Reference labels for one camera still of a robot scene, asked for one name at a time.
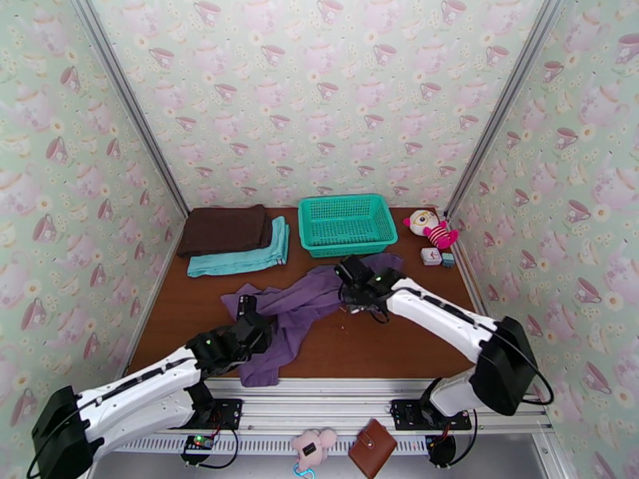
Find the teal plastic basket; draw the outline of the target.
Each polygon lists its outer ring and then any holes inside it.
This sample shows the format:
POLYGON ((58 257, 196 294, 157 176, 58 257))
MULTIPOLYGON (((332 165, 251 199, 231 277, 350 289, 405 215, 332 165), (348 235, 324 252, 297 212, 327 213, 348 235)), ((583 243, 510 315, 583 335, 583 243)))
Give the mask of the teal plastic basket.
POLYGON ((386 200, 373 193, 304 198, 298 228, 300 245, 313 258, 370 255, 398 241, 386 200))

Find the purple trousers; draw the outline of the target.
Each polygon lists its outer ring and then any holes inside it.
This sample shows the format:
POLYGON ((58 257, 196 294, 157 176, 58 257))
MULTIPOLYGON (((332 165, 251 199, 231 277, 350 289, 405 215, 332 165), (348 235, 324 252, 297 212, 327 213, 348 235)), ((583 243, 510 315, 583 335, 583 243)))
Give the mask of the purple trousers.
POLYGON ((220 297, 228 312, 235 316, 240 297, 254 295, 257 312, 275 319, 270 347, 238 367, 243 386, 266 387, 279 383, 280 368, 297 358, 312 324, 339 309, 341 283, 332 265, 319 265, 284 289, 260 290, 247 283, 237 292, 220 297))

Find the folded teal trousers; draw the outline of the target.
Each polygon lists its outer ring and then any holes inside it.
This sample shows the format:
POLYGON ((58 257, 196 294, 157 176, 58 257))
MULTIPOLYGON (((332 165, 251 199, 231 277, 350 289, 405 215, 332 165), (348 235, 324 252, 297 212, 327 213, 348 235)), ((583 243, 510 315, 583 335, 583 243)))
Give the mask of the folded teal trousers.
POLYGON ((239 275, 286 265, 289 236, 290 225, 284 216, 277 216, 272 220, 272 238, 267 247, 249 251, 193 256, 189 260, 186 275, 189 278, 239 275))

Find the pink striped plush doll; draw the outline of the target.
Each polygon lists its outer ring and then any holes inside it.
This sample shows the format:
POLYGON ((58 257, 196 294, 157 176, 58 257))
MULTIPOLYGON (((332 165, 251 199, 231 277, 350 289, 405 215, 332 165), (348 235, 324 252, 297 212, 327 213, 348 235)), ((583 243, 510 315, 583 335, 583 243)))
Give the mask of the pink striped plush doll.
POLYGON ((458 230, 448 228, 445 220, 439 219, 435 212, 420 209, 403 220, 403 225, 413 234, 428 238, 439 250, 450 248, 458 239, 458 230))

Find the black controller board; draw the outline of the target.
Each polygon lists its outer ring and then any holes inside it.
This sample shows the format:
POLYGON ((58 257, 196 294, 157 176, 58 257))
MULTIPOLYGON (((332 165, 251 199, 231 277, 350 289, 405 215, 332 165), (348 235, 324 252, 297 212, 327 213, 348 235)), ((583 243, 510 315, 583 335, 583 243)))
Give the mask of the black controller board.
POLYGON ((188 465, 199 465, 210 457, 215 439, 206 435, 188 435, 181 459, 188 465))

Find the brown leather wallet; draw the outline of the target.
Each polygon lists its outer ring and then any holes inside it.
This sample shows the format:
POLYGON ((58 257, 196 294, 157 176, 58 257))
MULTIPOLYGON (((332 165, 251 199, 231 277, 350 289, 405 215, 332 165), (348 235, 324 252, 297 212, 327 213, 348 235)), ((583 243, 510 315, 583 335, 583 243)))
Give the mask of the brown leather wallet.
POLYGON ((372 418, 357 434, 348 456, 366 479, 375 479, 397 445, 386 427, 372 418))

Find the black round controller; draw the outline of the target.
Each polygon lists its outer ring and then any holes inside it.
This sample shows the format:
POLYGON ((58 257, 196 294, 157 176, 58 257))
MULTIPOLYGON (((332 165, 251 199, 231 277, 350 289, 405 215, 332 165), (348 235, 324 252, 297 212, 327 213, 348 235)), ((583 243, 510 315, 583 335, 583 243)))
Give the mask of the black round controller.
POLYGON ((453 436, 426 436, 429 462, 437 468, 446 468, 454 460, 456 441, 453 436))

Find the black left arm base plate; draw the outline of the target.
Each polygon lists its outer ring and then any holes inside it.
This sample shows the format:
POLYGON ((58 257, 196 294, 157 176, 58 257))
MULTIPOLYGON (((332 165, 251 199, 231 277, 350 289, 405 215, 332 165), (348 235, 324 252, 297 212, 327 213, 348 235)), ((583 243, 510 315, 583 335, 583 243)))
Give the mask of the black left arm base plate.
POLYGON ((235 398, 214 399, 202 413, 201 424, 209 430, 233 430, 240 427, 243 401, 235 398))

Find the aluminium frame rail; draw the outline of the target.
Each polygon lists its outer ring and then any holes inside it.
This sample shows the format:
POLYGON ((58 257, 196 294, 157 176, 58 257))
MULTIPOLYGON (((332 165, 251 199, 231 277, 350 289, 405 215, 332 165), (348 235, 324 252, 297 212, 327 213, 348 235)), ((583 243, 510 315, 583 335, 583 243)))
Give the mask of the aluminium frame rail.
POLYGON ((276 386, 253 388, 242 386, 238 378, 207 381, 215 398, 242 400, 244 436, 297 435, 324 428, 346 435, 372 418, 392 430, 392 401, 417 399, 428 385, 427 380, 399 378, 283 378, 276 386))

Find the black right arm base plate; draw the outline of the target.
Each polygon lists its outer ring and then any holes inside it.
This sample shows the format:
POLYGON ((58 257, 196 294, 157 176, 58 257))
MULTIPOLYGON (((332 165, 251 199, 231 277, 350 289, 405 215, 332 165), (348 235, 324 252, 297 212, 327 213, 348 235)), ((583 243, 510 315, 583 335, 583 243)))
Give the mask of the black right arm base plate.
POLYGON ((447 417, 431 405, 419 400, 396 399, 391 402, 390 414, 398 431, 452 431, 471 430, 467 411, 447 417))

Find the pink plush keychain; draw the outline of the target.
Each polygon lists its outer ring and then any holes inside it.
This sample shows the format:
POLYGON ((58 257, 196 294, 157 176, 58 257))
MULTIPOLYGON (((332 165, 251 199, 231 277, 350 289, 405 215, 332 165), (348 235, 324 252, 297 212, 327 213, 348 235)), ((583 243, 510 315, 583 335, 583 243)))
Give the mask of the pink plush keychain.
POLYGON ((291 440, 291 446, 297 454, 297 464, 305 470, 321 464, 328 450, 337 442, 338 435, 332 429, 305 430, 291 440))

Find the aluminium corner post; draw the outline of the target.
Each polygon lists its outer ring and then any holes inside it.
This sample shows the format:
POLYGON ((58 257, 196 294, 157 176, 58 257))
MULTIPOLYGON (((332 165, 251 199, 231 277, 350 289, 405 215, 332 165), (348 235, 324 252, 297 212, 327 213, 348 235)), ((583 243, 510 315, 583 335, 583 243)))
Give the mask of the aluminium corner post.
POLYGON ((533 64, 541 53, 550 31, 561 16, 562 9, 568 0, 543 0, 537 17, 523 43, 519 55, 516 57, 510 75, 494 105, 493 111, 481 133, 474 151, 462 172, 448 205, 443 210, 443 216, 450 219, 459 210, 462 198, 470 190, 473 179, 478 174, 492 144, 496 141, 500 129, 517 101, 519 93, 529 76, 533 64))
POLYGON ((141 138, 141 142, 150 155, 155 168, 160 173, 169 195, 182 216, 187 216, 189 214, 189 206, 178 188, 161 147, 153 134, 148 117, 142 109, 129 78, 118 59, 115 44, 106 33, 93 3, 91 0, 69 0, 69 2, 87 34, 89 43, 105 70, 107 78, 115 90, 127 117, 133 123, 137 135, 141 138))

